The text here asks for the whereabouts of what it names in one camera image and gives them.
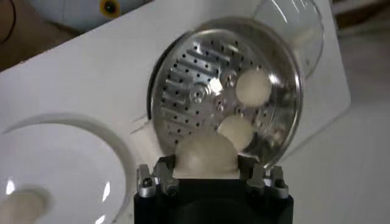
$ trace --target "stainless steel disc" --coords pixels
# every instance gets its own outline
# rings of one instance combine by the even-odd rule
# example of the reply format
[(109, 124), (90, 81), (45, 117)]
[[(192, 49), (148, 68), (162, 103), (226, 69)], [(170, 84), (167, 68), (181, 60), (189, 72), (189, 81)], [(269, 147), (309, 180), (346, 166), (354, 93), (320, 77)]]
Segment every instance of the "stainless steel disc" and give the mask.
[[(272, 82), (271, 97), (245, 107), (236, 98), (236, 81), (257, 68)], [(244, 154), (266, 167), (283, 155), (298, 124), (302, 87), (292, 53), (270, 28), (241, 18), (211, 21), (174, 43), (155, 71), (149, 108), (167, 154), (185, 136), (240, 114), (255, 133)]]

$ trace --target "dough ball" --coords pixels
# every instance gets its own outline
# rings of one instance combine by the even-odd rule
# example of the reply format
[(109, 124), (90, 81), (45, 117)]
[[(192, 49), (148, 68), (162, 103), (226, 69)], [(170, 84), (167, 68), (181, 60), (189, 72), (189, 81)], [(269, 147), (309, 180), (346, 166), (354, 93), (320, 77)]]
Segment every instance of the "dough ball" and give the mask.
[(44, 198), (32, 191), (11, 194), (0, 205), (1, 224), (33, 224), (45, 212)]
[(215, 131), (194, 133), (176, 148), (175, 178), (239, 178), (233, 144)]
[(229, 139), (239, 152), (248, 147), (253, 132), (249, 121), (239, 115), (226, 117), (218, 127), (218, 133)]
[(266, 103), (271, 90), (272, 83), (262, 69), (246, 71), (237, 80), (237, 98), (247, 107), (259, 107)]

